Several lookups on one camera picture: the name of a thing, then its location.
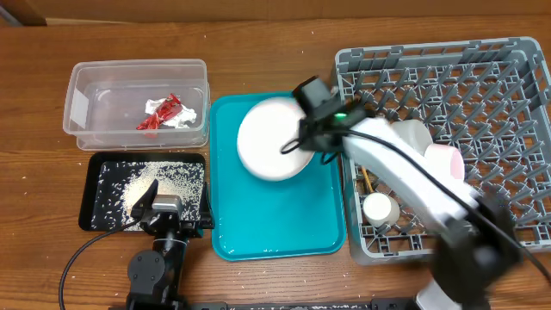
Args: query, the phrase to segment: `wood grain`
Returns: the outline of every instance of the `wood grain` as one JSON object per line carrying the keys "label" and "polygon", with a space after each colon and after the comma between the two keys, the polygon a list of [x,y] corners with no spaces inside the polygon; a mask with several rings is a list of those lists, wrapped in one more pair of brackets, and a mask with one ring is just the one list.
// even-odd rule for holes
{"label": "wood grain", "polygon": [[6,21],[3,17],[0,16],[0,28],[3,28],[3,27],[9,27],[9,23],[8,21]]}
{"label": "wood grain", "polygon": [[47,20],[59,18],[111,22],[283,21],[315,18],[513,16],[551,13],[551,3],[541,0],[393,0],[392,5],[379,0],[27,1]]}
{"label": "wood grain", "polygon": [[[62,269],[95,235],[77,225],[92,153],[79,151],[61,126],[76,63],[204,59],[214,101],[327,78],[345,47],[528,35],[551,53],[550,29],[547,15],[0,28],[0,308],[57,309]],[[208,147],[186,152],[208,156]],[[189,247],[181,293],[190,301],[368,301],[414,295],[430,279],[424,266],[359,266],[348,244],[328,256],[228,263],[209,236]],[[67,308],[124,303],[127,263],[151,244],[144,234],[122,233],[89,248],[67,279]],[[538,257],[551,268],[549,254]],[[551,309],[548,292],[527,263],[497,284],[492,303]]]}
{"label": "wood grain", "polygon": [[0,0],[0,6],[25,26],[45,26],[42,14],[27,0]]}

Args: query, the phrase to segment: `gray dish rack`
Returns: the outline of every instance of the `gray dish rack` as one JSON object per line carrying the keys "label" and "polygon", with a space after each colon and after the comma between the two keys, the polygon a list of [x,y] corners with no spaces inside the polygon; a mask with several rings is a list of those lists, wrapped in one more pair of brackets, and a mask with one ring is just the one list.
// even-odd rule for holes
{"label": "gray dish rack", "polygon": [[[532,38],[471,40],[341,50],[331,74],[343,102],[360,96],[390,121],[419,119],[435,143],[457,147],[466,182],[505,194],[519,240],[551,250],[550,76]],[[426,258],[435,237],[374,177],[375,191],[393,196],[394,226],[362,216],[363,176],[344,158],[344,202],[350,254],[359,264]]]}

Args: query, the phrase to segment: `blue plastic tray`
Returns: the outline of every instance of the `blue plastic tray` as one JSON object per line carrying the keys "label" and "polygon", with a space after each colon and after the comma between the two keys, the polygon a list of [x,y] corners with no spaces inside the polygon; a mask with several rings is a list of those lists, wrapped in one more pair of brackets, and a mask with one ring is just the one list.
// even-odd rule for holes
{"label": "blue plastic tray", "polygon": [[319,154],[298,175],[280,182],[254,177],[238,157],[241,121],[262,100],[289,92],[226,96],[211,109],[213,247],[229,261],[329,254],[346,240],[337,160]]}

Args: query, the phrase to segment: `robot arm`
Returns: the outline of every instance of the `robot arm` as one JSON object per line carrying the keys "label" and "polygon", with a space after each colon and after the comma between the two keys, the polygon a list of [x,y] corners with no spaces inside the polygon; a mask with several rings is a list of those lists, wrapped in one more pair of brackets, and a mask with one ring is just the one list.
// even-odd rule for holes
{"label": "robot arm", "polygon": [[[392,143],[471,208],[478,207],[478,202],[474,199],[479,195],[476,190],[464,182],[457,182],[451,176],[444,175],[441,171],[433,170],[423,156],[398,137],[384,118],[366,118],[351,129]],[[415,210],[431,231],[441,232],[446,229],[445,223],[450,218],[463,220],[467,216],[464,208],[444,194],[397,152],[372,140],[356,136],[344,137],[343,145],[344,153],[349,158],[381,177],[385,184]]]}
{"label": "robot arm", "polygon": [[520,250],[496,231],[497,227],[514,239],[503,200],[491,193],[480,195],[468,184],[434,170],[384,118],[366,111],[361,102],[342,104],[318,78],[299,85],[293,95],[306,117],[300,121],[294,146],[284,146],[282,152],[296,147],[343,152],[374,172],[439,235],[431,263],[434,281],[418,294],[416,308],[489,308],[486,288],[521,260]]}

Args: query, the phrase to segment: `white bowl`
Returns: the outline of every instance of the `white bowl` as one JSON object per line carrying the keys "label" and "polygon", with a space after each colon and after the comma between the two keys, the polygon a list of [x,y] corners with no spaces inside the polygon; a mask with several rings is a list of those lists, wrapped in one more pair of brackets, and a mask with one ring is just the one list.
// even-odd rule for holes
{"label": "white bowl", "polygon": [[296,149],[281,154],[281,148],[298,137],[304,112],[288,97],[275,97],[254,106],[244,117],[238,132],[238,155],[254,176],[268,181],[294,177],[304,169],[313,152]]}

